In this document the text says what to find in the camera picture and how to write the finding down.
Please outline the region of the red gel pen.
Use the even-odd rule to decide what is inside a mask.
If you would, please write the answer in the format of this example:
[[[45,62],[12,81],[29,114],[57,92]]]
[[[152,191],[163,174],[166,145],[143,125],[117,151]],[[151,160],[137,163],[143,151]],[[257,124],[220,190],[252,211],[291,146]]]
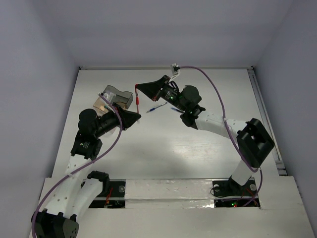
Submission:
[[[137,88],[138,84],[135,84],[135,100],[136,100],[136,109],[137,109],[137,113],[139,114],[139,96],[138,96],[138,88]]]

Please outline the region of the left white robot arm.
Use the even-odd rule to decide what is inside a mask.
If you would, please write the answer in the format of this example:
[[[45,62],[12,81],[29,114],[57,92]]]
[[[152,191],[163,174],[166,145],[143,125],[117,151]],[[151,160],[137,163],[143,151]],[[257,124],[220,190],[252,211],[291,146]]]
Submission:
[[[141,115],[124,110],[118,104],[103,116],[93,109],[79,114],[76,134],[65,176],[50,189],[32,216],[34,238],[75,238],[79,220],[93,200],[111,193],[109,175],[93,169],[101,159],[101,136],[119,128],[131,127]]]

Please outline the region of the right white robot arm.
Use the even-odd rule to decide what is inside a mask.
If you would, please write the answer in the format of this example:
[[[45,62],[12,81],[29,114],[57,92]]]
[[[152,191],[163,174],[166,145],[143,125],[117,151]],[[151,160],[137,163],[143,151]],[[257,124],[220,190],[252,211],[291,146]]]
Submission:
[[[187,127],[209,131],[233,142],[241,156],[241,161],[228,182],[228,189],[233,194],[240,194],[246,189],[249,178],[275,147],[260,120],[252,118],[243,122],[206,110],[199,106],[202,98],[198,89],[192,85],[179,90],[176,83],[165,75],[154,82],[136,84],[135,88],[152,101],[163,99],[182,111],[180,118]]]

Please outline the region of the blue ballpoint pen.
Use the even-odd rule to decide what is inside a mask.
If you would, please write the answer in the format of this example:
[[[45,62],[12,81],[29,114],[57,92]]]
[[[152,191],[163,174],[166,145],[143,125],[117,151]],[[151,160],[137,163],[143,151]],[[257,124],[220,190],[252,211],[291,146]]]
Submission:
[[[149,110],[147,110],[146,113],[153,112],[154,110],[156,110],[156,109],[158,109],[158,108],[160,108],[160,107],[162,107],[162,106],[165,106],[166,104],[167,104],[167,102],[162,103],[162,104],[160,104],[160,105],[153,106],[152,108],[150,108]]]

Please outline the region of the blue gel pen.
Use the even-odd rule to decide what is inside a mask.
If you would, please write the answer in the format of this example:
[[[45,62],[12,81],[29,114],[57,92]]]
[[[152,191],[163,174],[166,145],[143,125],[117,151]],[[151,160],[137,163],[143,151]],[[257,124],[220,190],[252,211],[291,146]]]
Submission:
[[[173,111],[176,111],[176,112],[178,112],[178,113],[183,113],[181,110],[179,110],[179,109],[177,109],[177,108],[171,108]]]

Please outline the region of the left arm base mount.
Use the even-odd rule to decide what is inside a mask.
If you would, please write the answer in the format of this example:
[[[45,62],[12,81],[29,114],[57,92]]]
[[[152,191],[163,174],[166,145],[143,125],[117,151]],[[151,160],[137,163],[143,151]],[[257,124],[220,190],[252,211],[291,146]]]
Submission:
[[[125,208],[126,180],[111,180],[107,193],[98,195],[89,208]]]

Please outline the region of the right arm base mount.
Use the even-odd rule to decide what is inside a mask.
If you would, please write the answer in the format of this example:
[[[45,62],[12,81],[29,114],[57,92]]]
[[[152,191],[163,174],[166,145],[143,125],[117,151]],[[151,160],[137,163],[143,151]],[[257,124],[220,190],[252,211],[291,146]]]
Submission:
[[[214,180],[210,194],[214,197],[216,208],[258,207],[260,200],[257,195],[257,186],[253,178],[244,186],[231,186],[229,180]]]

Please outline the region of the aluminium side rail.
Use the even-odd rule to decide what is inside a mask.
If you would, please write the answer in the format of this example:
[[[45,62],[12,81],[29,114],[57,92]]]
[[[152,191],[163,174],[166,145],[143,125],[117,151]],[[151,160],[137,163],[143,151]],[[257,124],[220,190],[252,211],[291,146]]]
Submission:
[[[263,125],[265,127],[265,129],[268,131],[269,135],[271,136],[271,138],[273,139],[274,143],[275,143],[275,147],[272,151],[273,154],[273,158],[275,161],[275,165],[277,167],[278,170],[278,174],[280,176],[288,176],[286,167],[284,165],[284,162],[282,160],[282,156],[280,154],[279,148],[278,148],[278,144],[273,132],[273,128],[271,126],[270,120],[269,120],[269,116],[264,104],[264,100],[260,91],[260,87],[256,78],[256,74],[255,74],[255,68],[253,66],[251,66],[250,68],[247,69],[247,73],[249,76],[249,80],[256,98],[256,102],[260,111],[260,115],[263,121]]]

